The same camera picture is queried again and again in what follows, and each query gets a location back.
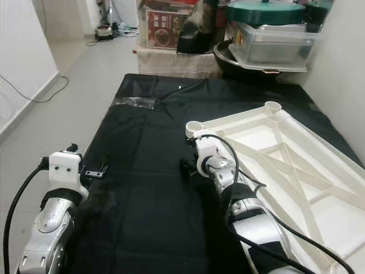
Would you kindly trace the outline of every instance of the cloth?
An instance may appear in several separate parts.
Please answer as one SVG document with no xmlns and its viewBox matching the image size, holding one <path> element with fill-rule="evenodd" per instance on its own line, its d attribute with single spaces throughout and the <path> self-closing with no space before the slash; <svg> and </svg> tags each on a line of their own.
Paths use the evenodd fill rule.
<svg viewBox="0 0 365 274">
<path fill-rule="evenodd" d="M 154 99 L 154 108 L 120 104 L 125 97 Z M 214 187 L 184 182 L 179 160 L 196 153 L 184 143 L 186 122 L 268 100 L 359 163 L 298 85 L 126 75 L 83 159 L 97 169 L 108 155 L 110 167 L 79 208 L 64 273 L 251 273 L 224 227 Z"/>
<path fill-rule="evenodd" d="M 136 46 L 138 71 L 141 74 L 186 78 L 220 77 L 221 69 L 213 53 L 176 54 L 175 50 Z"/>
</svg>

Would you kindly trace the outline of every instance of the black cable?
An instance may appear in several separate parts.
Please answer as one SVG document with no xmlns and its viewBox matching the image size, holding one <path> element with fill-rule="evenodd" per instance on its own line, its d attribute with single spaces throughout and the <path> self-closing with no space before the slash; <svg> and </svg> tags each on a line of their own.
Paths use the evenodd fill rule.
<svg viewBox="0 0 365 274">
<path fill-rule="evenodd" d="M 232 187 L 231 187 L 231 194 L 230 194 L 230 198 L 229 198 L 229 203 L 228 203 L 228 207 L 226 209 L 226 219 L 228 219 L 230 206 L 232 205 L 232 192 L 233 192 L 233 188 L 237 185 L 238 175 L 240 173 L 240 161 L 238 160 L 238 156 L 237 156 L 235 150 L 233 149 L 233 147 L 230 145 L 230 143 L 228 143 L 222 137 L 219 137 L 219 136 L 214 135 L 214 134 L 203 134 L 203 135 L 200 136 L 200 138 L 203 138 L 203 137 L 213 137 L 213 138 L 216 138 L 216 139 L 220 140 L 222 143 L 224 143 L 231 150 L 231 152 L 233 154 L 234 163 L 235 163 L 236 166 L 235 166 L 233 184 L 232 184 Z"/>
<path fill-rule="evenodd" d="M 236 232 L 232 231 L 231 232 L 237 236 L 237 238 L 245 243 L 245 244 L 248 244 L 249 246 L 251 246 L 252 248 L 256 248 L 257 250 L 260 250 L 261 252 L 267 254 L 267 255 L 270 255 L 271 257 L 275 258 L 275 259 L 278 259 L 280 261 L 283 261 L 285 263 L 287 263 L 288 265 L 292 266 L 292 267 L 295 267 L 297 270 L 299 271 L 302 271 L 304 274 L 315 274 L 312 270 L 306 268 L 304 265 L 301 265 L 300 263 L 292 260 L 292 259 L 289 259 L 288 257 L 284 257 L 274 251 L 271 251 L 269 250 L 268 248 L 265 248 L 265 247 L 262 247 L 260 246 L 259 244 L 253 242 L 253 241 L 250 241 L 249 239 L 237 234 Z"/>
<path fill-rule="evenodd" d="M 217 135 L 214 135 L 214 134 L 203 134 L 201 135 L 200 137 L 198 138 L 194 138 L 194 140 L 196 139 L 199 139 L 199 138 L 203 138 L 203 137 L 213 137 L 213 138 L 216 138 L 220 141 L 222 141 L 230 150 L 231 150 L 231 153 L 233 154 L 233 157 L 234 157 L 234 162 L 236 164 L 236 171 L 234 173 L 234 179 L 233 179 L 233 184 L 232 184 L 232 189 L 234 188 L 234 186 L 237 184 L 237 180 L 238 180 L 238 175 L 240 173 L 240 162 L 238 160 L 238 156 L 234 150 L 234 148 L 230 145 L 230 143 L 228 143 L 225 139 L 223 139 L 222 137 L 219 137 Z M 251 179 L 251 177 L 249 177 L 247 174 L 245 174 L 243 171 L 241 171 L 242 174 L 244 174 L 245 176 L 247 176 L 249 179 Z M 255 183 L 258 184 L 259 187 L 263 187 L 263 186 L 266 186 L 265 184 L 257 181 L 257 180 L 252 180 L 254 181 Z M 230 202 L 229 202 L 229 206 L 226 210 L 226 214 L 225 214 L 225 224 L 227 226 L 227 229 L 234 235 L 236 235 L 238 237 L 238 239 L 242 242 L 244 242 L 245 244 L 248 244 L 249 246 L 251 246 L 252 248 L 255 248 L 263 253 L 266 253 L 268 255 L 270 255 L 271 257 L 273 258 L 276 258 L 278 260 L 281 260 L 285 263 L 287 263 L 288 265 L 302 271 L 304 274 L 315 274 L 313 271 L 311 271 L 310 269 L 306 268 L 305 266 L 301 265 L 300 263 L 292 260 L 292 259 L 289 259 L 288 257 L 285 257 L 285 256 L 282 256 L 276 252 L 273 252 L 265 247 L 262 247 L 260 246 L 259 244 L 256 244 L 254 243 L 253 241 L 250 241 L 249 239 L 237 234 L 234 230 L 231 229 L 230 225 L 229 225 L 229 212 L 230 212 L 230 206 L 231 206 L 231 203 L 232 203 L 232 193 L 231 193 L 231 197 L 230 197 Z"/>
<path fill-rule="evenodd" d="M 114 37 L 114 39 L 119 38 L 119 37 L 123 37 L 123 34 L 119 30 L 114 30 L 113 31 L 113 37 Z"/>
<path fill-rule="evenodd" d="M 253 190 L 253 195 L 255 197 L 257 197 L 257 191 L 261 188 L 261 187 L 266 187 L 267 185 L 265 184 L 259 184 L 258 186 L 256 186 L 256 188 Z"/>
<path fill-rule="evenodd" d="M 243 176 L 245 176 L 245 177 L 249 178 L 251 181 L 253 181 L 253 182 L 257 183 L 259 186 L 266 187 L 266 185 L 265 185 L 265 184 L 263 184 L 263 183 L 261 183 L 260 181 L 258 181 L 258 180 L 256 180 L 256 179 L 252 178 L 252 177 L 251 177 L 251 176 L 249 176 L 247 173 L 244 173 L 242 170 L 240 170 L 240 173 L 241 173 Z"/>
<path fill-rule="evenodd" d="M 33 103 L 37 103 L 37 104 L 42 104 L 42 103 L 47 103 L 49 102 L 55 95 L 57 95 L 58 93 L 60 93 L 62 90 L 64 90 L 68 83 L 69 83 L 69 79 L 66 76 L 61 76 L 63 79 L 66 79 L 66 84 L 60 88 L 58 91 L 56 91 L 55 93 L 53 93 L 48 99 L 43 100 L 43 101 L 38 101 L 38 100 L 33 100 L 27 96 L 25 96 L 24 94 L 22 94 L 9 80 L 5 79 L 2 75 L 0 75 L 0 77 L 6 82 L 8 83 L 21 97 L 33 102 Z"/>
<path fill-rule="evenodd" d="M 94 47 L 97 43 L 109 42 L 110 40 L 96 40 L 85 43 L 85 46 Z"/>
<path fill-rule="evenodd" d="M 271 211 L 269 211 L 269 212 L 271 213 L 271 215 L 273 216 L 275 221 L 277 221 L 283 228 L 290 231 L 295 236 L 303 239 L 304 241 L 314 245 L 315 247 L 317 247 L 318 249 L 323 251 L 325 254 L 329 255 L 331 258 L 336 260 L 340 265 L 342 265 L 349 274 L 355 274 L 354 270 L 343 259 L 341 259 L 339 256 L 337 256 L 336 254 L 334 254 L 333 252 L 331 252 L 330 250 L 328 250 L 326 247 L 322 246 L 321 244 L 317 243 L 316 241 L 312 240 L 311 238 L 308 238 L 307 236 L 301 234 L 300 232 L 292 229 L 286 223 L 284 223 L 282 220 L 280 220 L 278 216 L 273 214 Z"/>
<path fill-rule="evenodd" d="M 168 98 L 170 95 L 172 95 L 172 94 L 173 94 L 173 93 L 175 93 L 175 92 L 182 91 L 182 90 L 184 90 L 184 89 L 186 89 L 186 88 L 194 87 L 195 85 L 202 84 L 202 83 L 204 83 L 205 81 L 206 81 L 206 79 L 203 79 L 203 80 L 200 80 L 200 81 L 198 81 L 198 82 L 194 82 L 194 83 L 192 83 L 192 84 L 189 84 L 189 85 L 187 85 L 187 86 L 179 85 L 179 87 L 178 87 L 178 88 L 174 89 L 173 91 L 170 91 L 169 93 L 167 93 L 166 95 L 164 95 L 162 98 L 159 98 L 159 99 L 160 99 L 161 101 L 162 101 L 162 100 L 165 100 L 166 98 Z"/>
<path fill-rule="evenodd" d="M 42 170 L 42 167 L 39 165 L 24 181 L 20 189 L 18 190 L 16 196 L 11 203 L 9 211 L 7 213 L 5 227 L 4 227 L 4 237 L 3 237 L 3 257 L 4 257 L 4 274 L 10 274 L 9 269 L 9 232 L 10 232 L 10 225 L 11 220 L 13 218 L 13 214 L 15 211 L 15 207 L 17 206 L 21 195 L 23 194 L 24 190 L 28 186 L 29 182 L 33 179 L 33 177 Z"/>
</svg>

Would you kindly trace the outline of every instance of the clear tape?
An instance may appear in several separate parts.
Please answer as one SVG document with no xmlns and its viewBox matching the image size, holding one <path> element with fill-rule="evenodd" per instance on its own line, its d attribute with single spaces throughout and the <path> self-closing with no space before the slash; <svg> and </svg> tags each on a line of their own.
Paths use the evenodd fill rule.
<svg viewBox="0 0 365 274">
<path fill-rule="evenodd" d="M 153 110 L 155 107 L 155 98 L 145 97 L 124 97 L 121 99 L 115 99 L 113 105 L 128 104 L 134 107 L 143 107 Z"/>
</svg>

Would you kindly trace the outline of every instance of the baseboard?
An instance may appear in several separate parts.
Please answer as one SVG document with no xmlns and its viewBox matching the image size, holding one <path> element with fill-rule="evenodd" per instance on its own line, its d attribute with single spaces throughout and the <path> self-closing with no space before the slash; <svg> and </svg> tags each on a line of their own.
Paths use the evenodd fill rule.
<svg viewBox="0 0 365 274">
<path fill-rule="evenodd" d="M 33 100 L 40 100 L 42 98 L 42 96 L 47 93 L 51 87 L 53 87 L 55 85 L 55 83 L 61 78 L 61 75 L 59 72 L 57 72 L 44 86 L 42 89 L 40 89 L 38 91 L 38 93 L 36 94 L 36 96 L 34 96 L 32 99 Z M 5 140 L 10 136 L 10 134 L 12 133 L 12 131 L 21 123 L 22 120 L 24 120 L 24 118 L 26 116 L 28 116 L 28 114 L 30 113 L 30 111 L 35 107 L 35 103 L 32 103 L 31 101 L 28 101 L 25 106 L 23 107 L 23 109 L 21 109 L 19 111 L 19 113 L 17 113 L 15 115 L 14 118 L 12 118 L 11 121 L 8 122 L 8 125 L 2 130 L 0 131 L 0 146 L 5 142 Z"/>
</svg>

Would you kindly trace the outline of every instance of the electrical wire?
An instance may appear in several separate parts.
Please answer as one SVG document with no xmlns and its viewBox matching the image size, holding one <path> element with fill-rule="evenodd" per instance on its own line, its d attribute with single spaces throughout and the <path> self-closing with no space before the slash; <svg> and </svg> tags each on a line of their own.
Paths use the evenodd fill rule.
<svg viewBox="0 0 365 274">
<path fill-rule="evenodd" d="M 273 214 L 271 211 L 269 211 L 269 212 L 273 216 L 273 218 L 275 219 L 275 221 L 277 221 L 283 228 L 285 228 L 286 230 L 290 231 L 295 236 L 303 239 L 304 241 L 306 241 L 306 242 L 314 245 L 315 247 L 317 247 L 318 249 L 320 249 L 321 251 L 323 251 L 325 254 L 329 255 L 332 259 L 334 259 L 340 265 L 342 265 L 343 268 L 346 269 L 346 271 L 349 274 L 355 274 L 354 270 L 343 259 L 341 259 L 339 256 L 337 256 L 335 253 L 331 252 L 326 247 L 322 246 L 321 244 L 317 243 L 316 241 L 312 240 L 311 238 L 308 238 L 307 236 L 301 234 L 300 232 L 292 229 L 286 223 L 284 223 L 282 220 L 280 220 L 278 216 L 276 216 L 275 214 Z"/>
<path fill-rule="evenodd" d="M 223 142 L 231 151 L 232 155 L 233 155 L 233 158 L 234 158 L 234 162 L 235 162 L 235 165 L 236 165 L 236 168 L 235 168 L 235 173 L 234 173 L 234 179 L 233 179 L 233 184 L 232 184 L 232 188 L 231 190 L 234 188 L 234 186 L 237 184 L 237 180 L 238 180 L 238 175 L 240 173 L 240 161 L 238 160 L 238 156 L 236 154 L 236 151 L 234 150 L 234 148 L 231 146 L 230 143 L 228 143 L 225 139 L 223 139 L 222 137 L 219 137 L 217 135 L 214 135 L 214 134 L 203 134 L 201 135 L 200 137 L 198 138 L 193 138 L 193 140 L 196 140 L 196 139 L 199 139 L 199 138 L 204 138 L 204 137 L 213 137 L 213 138 L 216 138 L 218 140 L 220 140 L 221 142 Z M 259 186 L 262 187 L 264 184 L 257 181 L 257 180 L 252 180 L 254 181 L 255 183 L 258 182 Z M 238 233 L 236 233 L 229 225 L 229 212 L 230 212 L 230 207 L 231 207 L 231 203 L 232 203 L 232 192 L 230 194 L 230 201 L 229 201 L 229 205 L 226 209 L 226 213 L 225 213 L 225 224 L 227 226 L 227 229 L 232 233 L 234 234 L 235 236 L 237 236 L 237 238 L 242 241 L 243 243 L 245 244 L 248 244 L 249 246 L 251 246 L 252 248 L 255 248 L 263 253 L 266 253 L 268 255 L 270 255 L 271 257 L 273 258 L 276 258 L 278 260 L 281 260 L 281 261 L 284 261 L 285 263 L 287 263 L 288 265 L 302 271 L 304 274 L 315 274 L 313 271 L 309 270 L 308 268 L 306 268 L 305 266 L 301 265 L 300 263 L 292 260 L 292 259 L 289 259 L 288 257 L 285 257 L 285 256 L 282 256 L 276 252 L 273 252 L 271 250 L 269 250 L 268 248 L 266 247 L 262 247 L 260 246 L 259 244 L 256 244 L 254 243 L 253 241 L 250 241 L 249 239 L 239 235 Z"/>
<path fill-rule="evenodd" d="M 119 37 L 122 37 L 123 36 L 123 34 L 122 33 L 120 33 L 120 31 L 119 30 L 114 30 L 113 31 L 113 37 L 114 38 L 119 38 Z"/>
<path fill-rule="evenodd" d="M 157 76 L 155 77 L 155 79 L 154 79 L 154 85 L 156 84 L 156 80 L 157 79 Z M 176 89 L 174 89 L 173 91 L 169 91 L 169 93 L 167 93 L 166 95 L 164 95 L 162 98 L 159 98 L 161 101 L 163 101 L 163 100 L 165 100 L 165 99 L 167 99 L 169 96 L 171 96 L 174 92 L 178 92 L 178 91 L 182 91 L 182 90 L 185 90 L 185 89 L 187 89 L 187 88 L 191 88 L 191 87 L 194 87 L 194 86 L 197 86 L 197 85 L 200 85 L 200 84 L 203 84 L 203 83 L 205 83 L 206 82 L 206 79 L 203 79 L 203 80 L 200 80 L 200 81 L 198 81 L 198 82 L 194 82 L 194 83 L 192 83 L 192 84 L 189 84 L 189 85 L 187 85 L 187 86 L 183 86 L 182 84 L 180 84 L 179 86 L 178 86 L 178 88 L 176 88 Z"/>
<path fill-rule="evenodd" d="M 240 162 L 238 161 L 238 156 L 237 156 L 235 150 L 233 149 L 233 147 L 225 139 L 223 139 L 222 137 L 219 137 L 217 135 L 214 135 L 214 134 L 203 134 L 203 135 L 200 136 L 200 138 L 204 138 L 204 137 L 213 137 L 213 138 L 216 138 L 216 139 L 220 140 L 222 143 L 224 143 L 226 146 L 228 146 L 228 148 L 231 150 L 231 152 L 233 154 L 234 163 L 235 163 L 236 166 L 235 166 L 233 184 L 232 184 L 232 187 L 231 187 L 231 193 L 230 193 L 229 203 L 228 203 L 228 207 L 226 209 L 226 216 L 228 217 L 229 210 L 230 210 L 230 207 L 232 205 L 232 192 L 233 192 L 233 188 L 237 185 L 238 176 L 240 174 Z"/>
<path fill-rule="evenodd" d="M 118 25 L 118 32 L 124 37 L 136 37 L 139 35 L 139 30 L 133 27 L 129 27 L 125 23 Z"/>
<path fill-rule="evenodd" d="M 38 101 L 38 100 L 34 100 L 34 99 L 31 99 L 27 96 L 25 96 L 24 94 L 22 94 L 9 80 L 7 80 L 6 78 L 4 78 L 2 75 L 0 75 L 1 79 L 3 79 L 6 83 L 9 84 L 9 86 L 11 86 L 21 97 L 33 102 L 33 103 L 37 103 L 37 104 L 42 104 L 42 103 L 47 103 L 49 102 L 54 96 L 56 96 L 58 93 L 60 93 L 62 90 L 64 90 L 68 83 L 69 83 L 69 79 L 66 77 L 66 76 L 61 76 L 63 79 L 66 79 L 66 84 L 60 88 L 58 91 L 56 91 L 55 93 L 53 93 L 48 99 L 46 100 L 43 100 L 43 101 Z"/>
<path fill-rule="evenodd" d="M 255 249 L 261 251 L 262 253 L 265 253 L 265 254 L 267 254 L 267 255 L 275 258 L 275 259 L 283 261 L 283 262 L 287 263 L 288 265 L 296 268 L 297 270 L 302 271 L 304 274 L 315 274 L 315 272 L 313 272 L 312 270 L 306 268 L 304 265 L 301 265 L 300 263 L 298 263 L 298 262 L 296 262 L 292 259 L 289 259 L 288 257 L 284 257 L 284 256 L 280 255 L 279 253 L 276 253 L 276 252 L 274 252 L 274 251 L 272 251 L 268 248 L 262 247 L 262 246 L 260 246 L 259 244 L 255 243 L 253 241 L 250 241 L 249 239 L 247 239 L 247 238 L 239 235 L 238 233 L 234 232 L 230 227 L 229 227 L 229 229 L 230 229 L 231 233 L 236 235 L 237 238 L 241 242 L 243 242 L 245 244 L 248 244 L 252 248 L 255 248 Z"/>
<path fill-rule="evenodd" d="M 213 135 L 213 134 L 203 134 L 200 136 L 200 138 L 203 138 L 203 137 L 214 137 L 220 141 L 222 141 L 225 145 L 227 145 L 227 147 L 231 150 L 231 153 L 233 154 L 233 157 L 234 157 L 234 161 L 236 163 L 236 172 L 234 174 L 234 180 L 233 180 L 233 187 L 235 186 L 235 184 L 237 183 L 237 179 L 238 179 L 238 173 L 242 173 L 244 176 L 246 176 L 247 178 L 249 178 L 250 180 L 252 180 L 253 182 L 257 183 L 258 186 L 255 188 L 254 190 L 254 194 L 256 195 L 258 189 L 260 187 L 266 187 L 265 184 L 261 183 L 260 181 L 258 180 L 255 180 L 253 178 L 251 178 L 248 174 L 244 173 L 243 171 L 241 171 L 239 169 L 239 161 L 238 161 L 238 157 L 237 157 L 237 154 L 234 150 L 234 148 L 225 140 L 223 139 L 222 137 L 219 137 L 217 135 Z M 270 255 L 271 257 L 275 258 L 275 259 L 278 259 L 278 260 L 281 260 L 281 261 L 284 261 L 285 263 L 287 263 L 288 265 L 302 271 L 303 273 L 305 274 L 315 274 L 313 271 L 311 271 L 310 269 L 306 268 L 305 266 L 301 265 L 300 263 L 292 260 L 292 259 L 289 259 L 288 257 L 284 257 L 276 252 L 273 252 L 265 247 L 262 247 L 260 246 L 259 244 L 256 244 L 254 243 L 253 241 L 250 241 L 249 239 L 239 235 L 238 233 L 236 233 L 232 228 L 231 226 L 229 225 L 229 209 L 230 209 L 230 205 L 232 203 L 232 193 L 231 193 L 231 198 L 230 198 L 230 202 L 229 202 L 229 207 L 226 211 L 226 216 L 225 216 L 225 223 L 226 223 L 226 226 L 228 228 L 228 230 L 233 233 L 234 235 L 237 236 L 237 238 L 251 246 L 252 248 L 256 248 L 257 250 L 265 253 L 265 254 L 268 254 Z M 299 233 L 298 231 L 292 229 L 291 227 L 289 227 L 287 224 L 285 224 L 282 220 L 279 219 L 279 217 L 277 217 L 275 214 L 273 214 L 271 211 L 269 211 L 271 213 L 271 215 L 273 216 L 273 218 L 281 225 L 283 226 L 286 230 L 290 231 L 292 234 L 294 234 L 295 236 L 298 236 L 299 238 L 305 240 L 306 242 L 314 245 L 315 247 L 317 247 L 318 249 L 320 249 L 321 251 L 323 251 L 325 254 L 329 255 L 331 258 L 333 258 L 335 261 L 337 261 L 340 265 L 342 265 L 345 270 L 349 273 L 349 274 L 355 274 L 354 270 L 343 260 L 341 259 L 339 256 L 337 256 L 336 254 L 334 254 L 333 252 L 331 252 L 330 250 L 328 250 L 326 247 L 320 245 L 319 243 L 317 243 L 316 241 L 308 238 L 307 236 Z"/>
<path fill-rule="evenodd" d="M 13 218 L 13 214 L 15 211 L 15 207 L 17 206 L 20 197 L 22 196 L 24 190 L 28 186 L 29 182 L 33 179 L 33 177 L 42 170 L 42 166 L 38 166 L 24 181 L 20 189 L 18 190 L 16 196 L 13 199 L 13 202 L 11 203 L 11 206 L 9 208 L 9 211 L 7 213 L 5 227 L 4 227 L 4 237 L 3 237 L 3 259 L 4 259 L 4 274 L 10 274 L 9 269 L 9 233 L 10 233 L 10 225 L 11 220 Z"/>
<path fill-rule="evenodd" d="M 94 47 L 97 43 L 109 42 L 109 40 L 96 40 L 85 43 L 85 46 Z"/>
</svg>

